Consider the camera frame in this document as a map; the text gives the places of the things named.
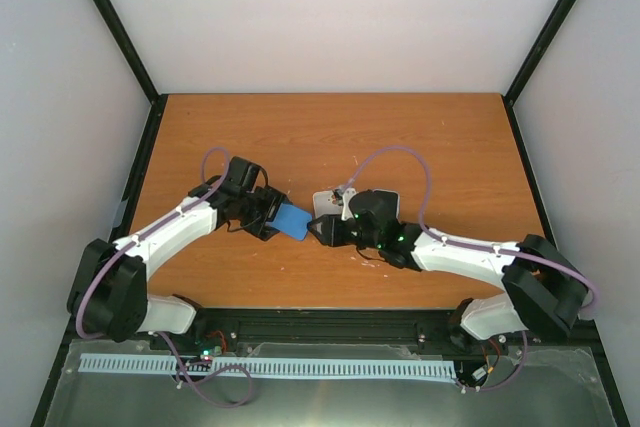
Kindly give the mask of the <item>white phone case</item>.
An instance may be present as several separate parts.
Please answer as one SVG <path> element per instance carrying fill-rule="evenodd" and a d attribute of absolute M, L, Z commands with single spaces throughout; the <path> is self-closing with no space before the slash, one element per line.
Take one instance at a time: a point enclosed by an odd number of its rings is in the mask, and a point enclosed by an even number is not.
<path fill-rule="evenodd" d="M 324 214 L 332 214 L 340 216 L 335 213 L 335 207 L 333 205 L 333 190 L 315 192 L 312 196 L 314 217 L 319 217 Z"/>

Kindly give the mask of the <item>light blue phone case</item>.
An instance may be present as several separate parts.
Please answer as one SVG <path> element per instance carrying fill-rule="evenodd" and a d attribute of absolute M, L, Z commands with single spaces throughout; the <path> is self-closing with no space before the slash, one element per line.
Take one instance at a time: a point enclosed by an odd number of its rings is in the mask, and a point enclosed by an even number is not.
<path fill-rule="evenodd" d="M 377 199 L 377 209 L 381 215 L 397 219 L 399 215 L 400 196 L 395 191 L 374 189 Z"/>

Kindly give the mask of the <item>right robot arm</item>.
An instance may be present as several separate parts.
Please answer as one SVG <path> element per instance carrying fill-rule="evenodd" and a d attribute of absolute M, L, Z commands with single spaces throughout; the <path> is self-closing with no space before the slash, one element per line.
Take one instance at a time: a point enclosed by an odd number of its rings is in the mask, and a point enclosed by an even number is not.
<path fill-rule="evenodd" d="M 467 299 L 456 310 L 456 329 L 478 341 L 530 331 L 564 341 L 590 295 L 586 278 L 546 238 L 490 242 L 450 235 L 399 219 L 393 191 L 353 188 L 314 193 L 308 231 L 320 244 L 373 249 L 398 269 L 444 272 L 500 289 L 487 299 Z"/>

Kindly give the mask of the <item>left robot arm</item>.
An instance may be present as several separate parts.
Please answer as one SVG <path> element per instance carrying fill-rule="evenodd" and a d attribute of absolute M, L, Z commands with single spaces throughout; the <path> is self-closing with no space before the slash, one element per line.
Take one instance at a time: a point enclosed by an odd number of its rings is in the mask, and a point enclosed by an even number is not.
<path fill-rule="evenodd" d="M 266 170 L 241 157 L 220 175 L 203 181 L 150 225 L 113 242 L 95 239 L 84 249 L 67 301 L 76 333 L 84 339 L 123 342 L 143 332 L 171 333 L 186 349 L 201 347 L 208 325 L 199 306 L 183 296 L 158 296 L 148 284 L 171 258 L 196 240 L 232 222 L 267 241 L 291 203 L 269 184 Z"/>

